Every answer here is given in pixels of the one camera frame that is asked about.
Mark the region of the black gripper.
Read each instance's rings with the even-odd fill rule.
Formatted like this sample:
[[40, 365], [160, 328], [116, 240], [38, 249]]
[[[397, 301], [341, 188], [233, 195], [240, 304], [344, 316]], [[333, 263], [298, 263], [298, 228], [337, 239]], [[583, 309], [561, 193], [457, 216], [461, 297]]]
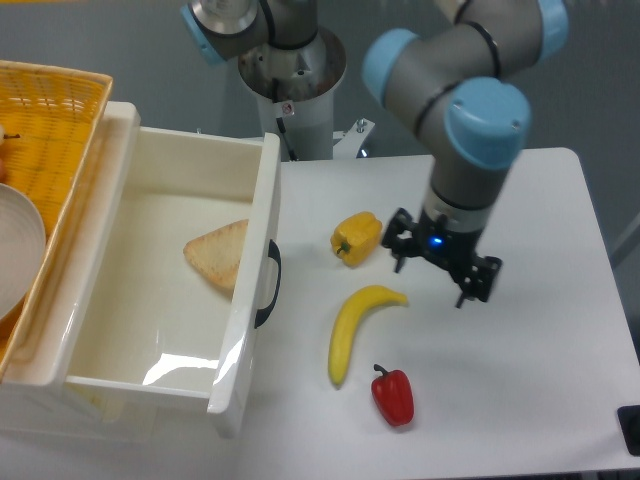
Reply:
[[489, 300], [503, 265], [498, 257], [477, 254], [483, 233], [483, 229], [455, 231], [453, 218], [446, 214], [431, 218], [423, 212], [414, 220], [407, 210], [400, 208], [389, 221], [381, 246], [395, 259], [395, 273], [401, 271], [406, 259], [414, 257], [446, 271], [460, 288], [455, 307], [461, 308], [467, 300]]

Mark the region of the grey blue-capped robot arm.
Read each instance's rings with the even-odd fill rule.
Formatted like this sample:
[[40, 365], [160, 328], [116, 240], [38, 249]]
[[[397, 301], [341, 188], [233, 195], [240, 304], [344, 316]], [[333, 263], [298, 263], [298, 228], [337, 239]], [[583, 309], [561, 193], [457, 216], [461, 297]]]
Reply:
[[[424, 40], [393, 29], [367, 50], [369, 93], [433, 155], [421, 214], [397, 211], [382, 238], [397, 263], [421, 257], [446, 271], [460, 300], [487, 301], [502, 263], [476, 248], [531, 124], [508, 77], [556, 54], [569, 19], [561, 1], [443, 1], [450, 21]], [[235, 60], [279, 136], [284, 160], [323, 158], [331, 130], [306, 103], [344, 76], [344, 51], [318, 22], [314, 1], [189, 1], [181, 16], [206, 61]]]

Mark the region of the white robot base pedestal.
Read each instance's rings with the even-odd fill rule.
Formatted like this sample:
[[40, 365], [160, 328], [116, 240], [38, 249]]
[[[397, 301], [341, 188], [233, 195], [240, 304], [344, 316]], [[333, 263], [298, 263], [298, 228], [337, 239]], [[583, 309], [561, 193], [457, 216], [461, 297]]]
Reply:
[[281, 159], [333, 157], [334, 93], [346, 71], [339, 38], [320, 27], [296, 50], [264, 44], [238, 59], [239, 74], [256, 100], [264, 133], [281, 139]]

